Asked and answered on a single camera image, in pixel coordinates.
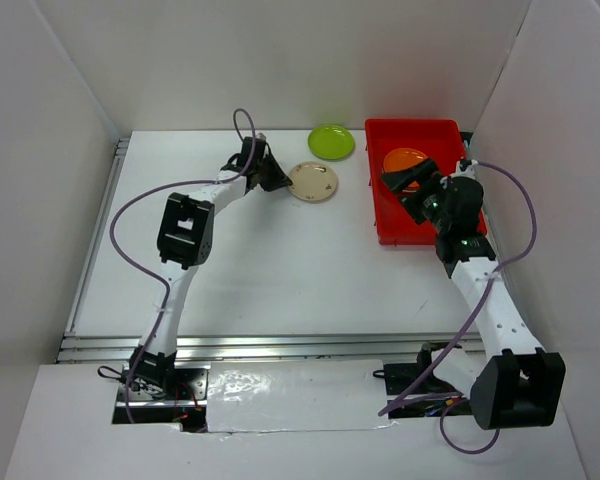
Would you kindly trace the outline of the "lime green plate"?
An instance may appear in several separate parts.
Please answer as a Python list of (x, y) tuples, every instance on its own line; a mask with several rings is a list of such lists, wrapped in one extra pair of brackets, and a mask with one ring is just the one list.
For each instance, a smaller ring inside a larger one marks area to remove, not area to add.
[(313, 129), (307, 139), (311, 153), (323, 160), (339, 161), (355, 149), (351, 132), (339, 125), (321, 125)]

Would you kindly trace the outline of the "orange plate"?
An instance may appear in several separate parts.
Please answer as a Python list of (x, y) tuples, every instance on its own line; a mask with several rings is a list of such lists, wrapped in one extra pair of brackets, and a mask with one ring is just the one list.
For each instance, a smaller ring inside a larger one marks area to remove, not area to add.
[(420, 150), (408, 147), (400, 147), (388, 152), (382, 162), (382, 174), (395, 173), (411, 168), (428, 156)]

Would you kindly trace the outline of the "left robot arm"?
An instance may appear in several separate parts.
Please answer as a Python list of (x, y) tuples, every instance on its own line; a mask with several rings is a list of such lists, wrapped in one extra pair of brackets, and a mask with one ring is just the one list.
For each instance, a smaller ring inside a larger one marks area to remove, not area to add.
[(152, 397), (164, 399), (176, 390), (179, 324), (192, 280), (210, 256), (217, 214), (257, 187), (272, 192), (291, 184), (266, 137), (258, 134), (243, 140), (241, 151), (229, 158), (217, 180), (168, 196), (157, 237), (158, 276), (165, 295), (157, 300), (157, 318), (129, 360), (126, 396), (143, 387)]

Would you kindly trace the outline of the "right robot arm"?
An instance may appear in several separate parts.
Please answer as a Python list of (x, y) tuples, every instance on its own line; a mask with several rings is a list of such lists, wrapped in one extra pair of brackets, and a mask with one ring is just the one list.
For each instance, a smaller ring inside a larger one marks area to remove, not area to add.
[(512, 262), (497, 259), (480, 228), (484, 189), (474, 174), (477, 165), (462, 159), (444, 175), (426, 159), (382, 176), (408, 215), (434, 228), (436, 255), (471, 313), (380, 413), (398, 409), (419, 386), (435, 392), (448, 383), (468, 400), (484, 430), (547, 427), (557, 413), (566, 366), (531, 333), (507, 290), (502, 272)]

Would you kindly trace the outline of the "cream plate with motifs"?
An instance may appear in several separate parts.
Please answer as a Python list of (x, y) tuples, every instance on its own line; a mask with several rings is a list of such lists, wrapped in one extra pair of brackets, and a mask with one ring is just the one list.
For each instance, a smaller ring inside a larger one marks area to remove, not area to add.
[(309, 161), (294, 166), (289, 174), (291, 194), (305, 202), (319, 203), (331, 198), (339, 185), (335, 171), (329, 166)]

